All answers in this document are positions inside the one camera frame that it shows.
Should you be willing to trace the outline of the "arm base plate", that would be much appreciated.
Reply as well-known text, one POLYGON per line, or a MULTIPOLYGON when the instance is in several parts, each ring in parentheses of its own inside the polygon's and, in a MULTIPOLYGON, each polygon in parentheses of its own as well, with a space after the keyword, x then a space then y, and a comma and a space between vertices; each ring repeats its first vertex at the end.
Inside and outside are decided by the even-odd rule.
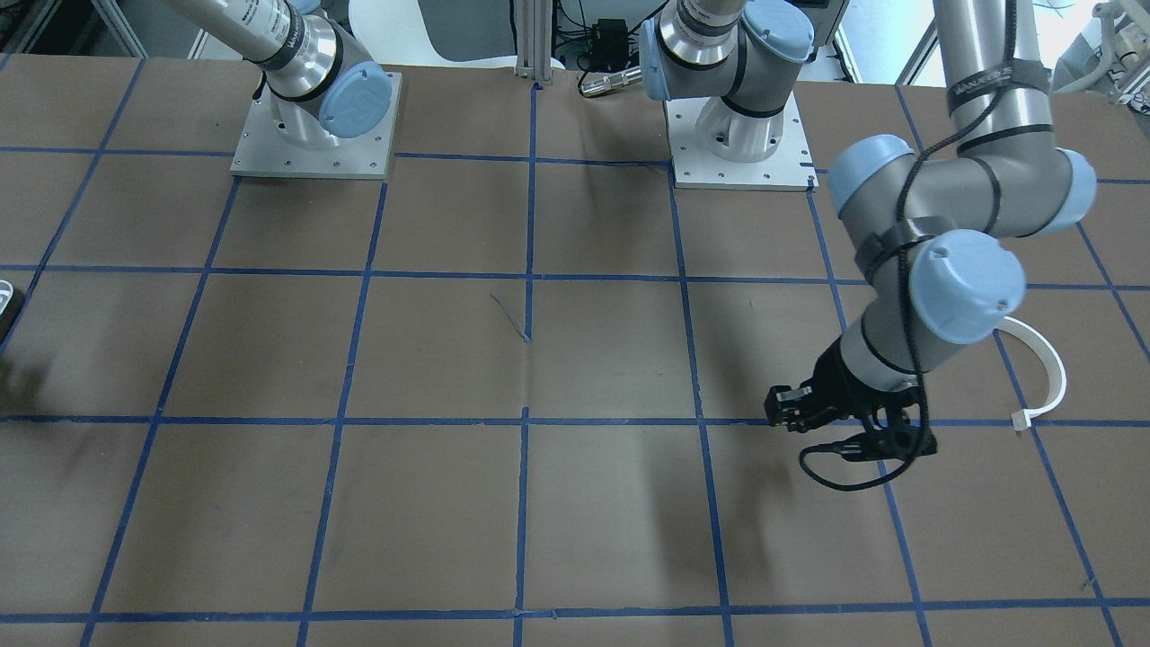
POLYGON ((678 188, 805 191, 818 187, 793 94, 768 118, 735 113, 720 98, 664 103, 678 188))
POLYGON ((384 182, 390 172, 402 74, 388 71, 392 99, 385 118, 367 134, 329 134, 313 116, 263 88, 251 103, 230 171, 262 179, 384 182))

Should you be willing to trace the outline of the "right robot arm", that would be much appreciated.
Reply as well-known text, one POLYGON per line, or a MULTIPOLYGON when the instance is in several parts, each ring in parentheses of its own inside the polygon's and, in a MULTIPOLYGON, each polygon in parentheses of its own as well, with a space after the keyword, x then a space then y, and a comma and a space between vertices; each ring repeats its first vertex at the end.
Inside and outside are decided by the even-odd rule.
POLYGON ((377 128, 394 90, 386 71, 342 26, 292 1, 169 1, 205 32, 261 69, 271 93, 329 134, 377 128))

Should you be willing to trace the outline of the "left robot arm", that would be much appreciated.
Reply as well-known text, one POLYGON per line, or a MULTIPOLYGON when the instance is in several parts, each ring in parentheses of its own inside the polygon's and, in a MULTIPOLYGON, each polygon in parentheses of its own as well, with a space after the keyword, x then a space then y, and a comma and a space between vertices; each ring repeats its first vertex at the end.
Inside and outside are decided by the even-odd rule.
MULTIPOLYGON (((765 417, 808 431, 854 418, 862 434, 826 445, 848 460, 908 462, 936 449, 923 376, 980 342, 1023 300, 1003 238, 1051 234, 1084 217, 1096 174, 1057 145, 1050 71, 1027 1, 936 1, 954 132, 917 153, 894 134, 849 146, 828 172, 854 265, 876 296, 800 386, 773 386, 765 417), (938 160, 938 148, 956 147, 938 160)), ((653 100, 702 98, 695 136, 712 155, 762 163, 814 52, 785 1, 670 1, 638 32, 653 100)))

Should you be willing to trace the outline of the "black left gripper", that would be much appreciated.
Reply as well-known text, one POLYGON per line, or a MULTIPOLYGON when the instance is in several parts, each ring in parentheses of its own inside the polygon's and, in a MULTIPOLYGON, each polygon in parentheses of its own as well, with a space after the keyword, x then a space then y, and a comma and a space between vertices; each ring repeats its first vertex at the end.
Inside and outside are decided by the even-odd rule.
POLYGON ((908 419, 907 408, 919 402, 920 394, 919 386, 880 392, 864 385, 849 373, 839 348, 830 347, 818 357, 813 376, 800 386, 772 386, 764 410, 770 425, 798 433, 854 417, 862 423, 862 433, 833 442, 828 450, 850 462, 908 460, 915 450, 920 457, 938 450, 933 432, 908 419))

